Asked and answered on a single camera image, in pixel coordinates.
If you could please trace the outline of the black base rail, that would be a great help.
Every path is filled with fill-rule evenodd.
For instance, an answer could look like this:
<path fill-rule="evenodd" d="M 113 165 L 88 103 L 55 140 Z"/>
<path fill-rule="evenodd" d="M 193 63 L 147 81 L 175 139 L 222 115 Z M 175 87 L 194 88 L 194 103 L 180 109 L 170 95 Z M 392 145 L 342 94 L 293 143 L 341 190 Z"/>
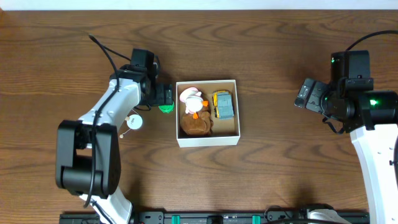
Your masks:
<path fill-rule="evenodd" d="M 99 205 L 95 213 L 64 213 L 60 223 L 138 223 L 138 224 L 261 224 L 261 223 L 360 223 L 369 224 L 367 212 L 336 211 L 327 204 L 309 205 L 305 208 L 286 209 L 271 206 L 265 212 L 238 213 L 177 213 L 135 212 L 121 217 L 107 214 Z"/>

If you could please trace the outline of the green round toy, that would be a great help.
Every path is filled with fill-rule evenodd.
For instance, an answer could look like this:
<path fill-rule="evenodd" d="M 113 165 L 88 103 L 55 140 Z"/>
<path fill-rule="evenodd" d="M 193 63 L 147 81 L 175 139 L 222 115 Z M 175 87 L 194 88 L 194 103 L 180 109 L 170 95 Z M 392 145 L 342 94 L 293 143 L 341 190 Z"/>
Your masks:
<path fill-rule="evenodd" d="M 175 105 L 160 105 L 159 109 L 161 110 L 161 112 L 163 113 L 171 113 L 175 108 Z"/>

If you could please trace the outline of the brown plush bear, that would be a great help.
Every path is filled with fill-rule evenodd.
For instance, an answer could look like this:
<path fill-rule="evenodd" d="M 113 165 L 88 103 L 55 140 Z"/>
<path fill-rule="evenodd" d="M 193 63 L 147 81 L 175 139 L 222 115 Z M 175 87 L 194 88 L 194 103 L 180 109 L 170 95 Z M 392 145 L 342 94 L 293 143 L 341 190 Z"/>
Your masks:
<path fill-rule="evenodd" d="M 213 127 L 209 107 L 203 107 L 197 115 L 198 118 L 195 119 L 193 114 L 183 113 L 180 118 L 180 127 L 188 136 L 209 136 Z"/>

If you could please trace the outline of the pink white duck toy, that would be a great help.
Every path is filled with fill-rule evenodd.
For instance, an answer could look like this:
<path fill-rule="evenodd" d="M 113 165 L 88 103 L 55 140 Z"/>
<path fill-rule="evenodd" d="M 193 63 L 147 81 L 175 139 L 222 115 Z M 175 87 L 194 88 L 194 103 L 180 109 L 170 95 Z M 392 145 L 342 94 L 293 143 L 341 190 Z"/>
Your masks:
<path fill-rule="evenodd" d="M 198 112 L 209 105 L 209 102 L 201 97 L 201 91 L 196 87 L 190 87 L 182 91 L 179 100 L 185 103 L 185 113 L 191 114 L 193 119 L 198 119 Z"/>

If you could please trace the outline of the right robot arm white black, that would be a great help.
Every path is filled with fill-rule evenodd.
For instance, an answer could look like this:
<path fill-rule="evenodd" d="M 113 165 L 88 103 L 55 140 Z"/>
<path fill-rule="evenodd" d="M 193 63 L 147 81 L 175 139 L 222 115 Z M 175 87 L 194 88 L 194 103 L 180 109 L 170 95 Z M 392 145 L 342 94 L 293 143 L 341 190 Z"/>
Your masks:
<path fill-rule="evenodd" d="M 363 173 L 371 223 L 397 223 L 397 93 L 375 91 L 371 78 L 340 78 L 329 84 L 310 78 L 295 106 L 342 123 Z"/>

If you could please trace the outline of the white cardboard box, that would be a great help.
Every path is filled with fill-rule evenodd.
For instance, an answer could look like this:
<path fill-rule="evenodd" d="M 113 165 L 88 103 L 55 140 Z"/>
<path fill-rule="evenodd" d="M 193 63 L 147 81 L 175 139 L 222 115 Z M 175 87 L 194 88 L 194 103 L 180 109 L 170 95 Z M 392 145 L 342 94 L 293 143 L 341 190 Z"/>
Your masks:
<path fill-rule="evenodd" d="M 181 118 L 185 114 L 185 104 L 179 98 L 187 88 L 195 87 L 201 92 L 201 97 L 209 101 L 210 120 L 212 127 L 210 133 L 205 136 L 189 136 L 181 127 Z M 219 119 L 215 117 L 213 93 L 226 90 L 231 95 L 234 116 L 231 119 Z M 207 146 L 233 146 L 237 145 L 241 136 L 239 123 L 238 93 L 235 80 L 203 80 L 177 82 L 175 86 L 175 110 L 176 110 L 176 138 L 180 147 L 207 147 Z"/>

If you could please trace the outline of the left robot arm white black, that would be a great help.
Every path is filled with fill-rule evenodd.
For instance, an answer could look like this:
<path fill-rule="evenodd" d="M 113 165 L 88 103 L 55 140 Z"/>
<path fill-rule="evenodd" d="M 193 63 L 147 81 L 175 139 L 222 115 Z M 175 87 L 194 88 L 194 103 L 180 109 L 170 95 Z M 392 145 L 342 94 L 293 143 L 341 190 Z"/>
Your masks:
<path fill-rule="evenodd" d="M 158 62 L 124 65 L 89 112 L 58 126 L 56 185 L 93 207 L 101 223 L 134 223 L 134 205 L 119 188 L 118 131 L 136 106 L 171 104 L 170 87 L 157 83 L 159 72 Z"/>

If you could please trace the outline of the grey yellow toy truck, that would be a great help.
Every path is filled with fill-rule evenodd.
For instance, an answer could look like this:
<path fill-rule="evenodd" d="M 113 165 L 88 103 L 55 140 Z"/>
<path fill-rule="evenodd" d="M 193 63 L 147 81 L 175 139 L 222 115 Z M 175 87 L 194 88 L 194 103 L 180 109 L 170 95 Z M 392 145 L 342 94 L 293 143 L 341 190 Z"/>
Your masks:
<path fill-rule="evenodd" d="M 232 94 L 227 90 L 220 90 L 213 93 L 213 105 L 215 117 L 218 119 L 233 119 L 234 109 Z"/>

